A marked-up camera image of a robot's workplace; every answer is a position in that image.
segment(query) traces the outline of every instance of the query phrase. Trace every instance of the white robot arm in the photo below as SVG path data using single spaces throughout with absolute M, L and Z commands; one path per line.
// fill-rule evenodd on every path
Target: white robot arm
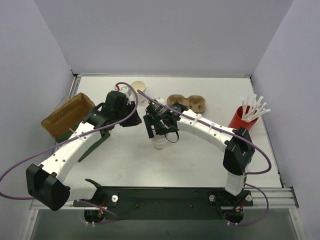
M 66 201 L 91 199 L 97 190 L 93 184 L 80 183 L 71 189 L 64 185 L 64 181 L 77 162 L 110 136 L 109 131 L 114 126 L 90 134 L 87 133 L 127 117 L 135 108 L 135 102 L 132 101 L 131 96 L 132 90 L 129 87 L 109 92 L 105 103 L 100 103 L 84 117 L 69 138 L 69 143 L 62 145 L 39 166 L 31 164 L 26 170 L 28 193 L 53 211 L 60 209 Z M 138 113 L 135 112 L 120 125 L 131 127 L 141 122 Z
M 163 102 L 162 98 L 156 98 L 156 100 Z M 147 114 L 143 117 L 149 138 L 160 138 L 163 136 L 162 140 L 165 141 L 164 136 L 167 133 L 185 131 L 213 144 L 224 153 L 223 166 L 227 170 L 227 180 L 224 189 L 230 194 L 237 196 L 243 190 L 246 183 L 246 171 L 255 150 L 243 141 L 212 129 L 210 126 L 238 134 L 251 142 L 249 132 L 245 128 L 235 130 L 219 125 L 179 103 L 174 103 L 171 108 L 195 120 L 190 120 L 167 108 L 161 107 L 155 102 L 150 103 L 146 108 Z M 198 120 L 207 123 L 208 126 L 198 122 Z

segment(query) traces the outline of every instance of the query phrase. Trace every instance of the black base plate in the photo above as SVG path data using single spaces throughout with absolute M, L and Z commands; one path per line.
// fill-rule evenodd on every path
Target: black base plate
M 108 187 L 99 186 L 97 194 L 90 203 L 103 202 L 105 206 L 117 214 L 121 220 L 214 220 L 222 219 L 219 207 L 241 205 L 249 190 L 243 190 L 238 196 L 233 196 L 222 187 L 168 187 L 168 188 L 141 188 L 141 187 Z M 111 201 L 111 196 L 117 195 L 118 202 Z M 215 196 L 215 202 L 209 196 Z M 74 202 L 74 207 L 87 207 L 81 202 Z M 253 206 L 252 201 L 244 201 L 246 207 Z M 106 219 L 114 219 L 107 214 Z

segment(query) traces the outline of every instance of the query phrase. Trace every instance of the metal frame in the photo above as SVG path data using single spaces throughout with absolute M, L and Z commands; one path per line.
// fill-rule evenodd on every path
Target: metal frame
M 298 209 L 290 208 L 289 212 L 297 238 L 299 240 L 307 240 Z
M 71 85 L 71 89 L 69 92 L 69 99 L 73 98 L 75 95 L 77 95 L 78 87 L 80 84 L 81 75 L 75 75 L 73 78 L 73 82 Z
M 265 209 L 267 204 L 265 197 L 256 189 L 248 188 L 251 191 L 253 206 L 245 207 L 246 209 Z M 296 209 L 298 202 L 295 192 L 292 188 L 262 188 L 261 189 L 269 200 L 270 209 Z M 73 201 L 68 201 L 61 208 L 62 210 L 94 210 L 95 207 L 74 207 Z M 31 210 L 49 209 L 46 205 L 38 200 L 33 200 L 30 206 Z
M 109 74 L 109 73 L 80 73 L 82 77 L 149 77 L 149 78 L 219 78 L 219 79 L 251 79 L 251 74 L 242 75 L 214 75 L 214 76 L 198 76 L 198 75 L 153 75 L 153 74 Z
M 36 219 L 38 216 L 38 209 L 30 209 L 26 222 L 24 224 L 24 228 L 21 234 L 21 240 L 30 240 L 32 236 L 32 232 L 35 227 Z

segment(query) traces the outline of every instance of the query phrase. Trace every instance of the cardboard box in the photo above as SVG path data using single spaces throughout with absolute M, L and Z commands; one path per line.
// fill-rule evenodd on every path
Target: cardboard box
M 41 122 L 41 125 L 55 139 L 57 143 L 61 143 L 73 134 L 70 129 L 75 131 L 82 119 L 95 107 L 93 101 L 83 94 L 78 93 L 55 109 L 50 116 Z

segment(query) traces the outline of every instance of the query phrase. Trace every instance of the white table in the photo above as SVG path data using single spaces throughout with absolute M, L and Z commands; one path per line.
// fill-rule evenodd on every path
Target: white table
M 143 81 L 150 97 L 165 100 L 171 94 L 185 97 L 201 95 L 206 100 L 203 115 L 228 126 L 239 97 L 253 94 L 247 78 L 188 78 L 188 77 L 109 77 L 83 76 L 78 93 L 84 93 L 97 105 L 117 82 Z M 180 140 L 163 150 L 153 148 L 143 121 L 146 106 L 138 106 L 142 124 L 134 127 L 116 126 L 108 138 L 82 162 L 76 164 L 64 184 L 90 178 L 103 186 L 131 187 L 224 187 L 227 171 L 222 162 L 224 154 L 215 146 L 190 133 L 180 132 Z M 269 156 L 272 169 L 262 175 L 250 175 L 247 183 L 260 188 L 281 188 L 265 127 L 261 119 L 250 130 L 252 141 Z M 256 151 L 249 169 L 258 172 L 268 167 L 265 158 Z

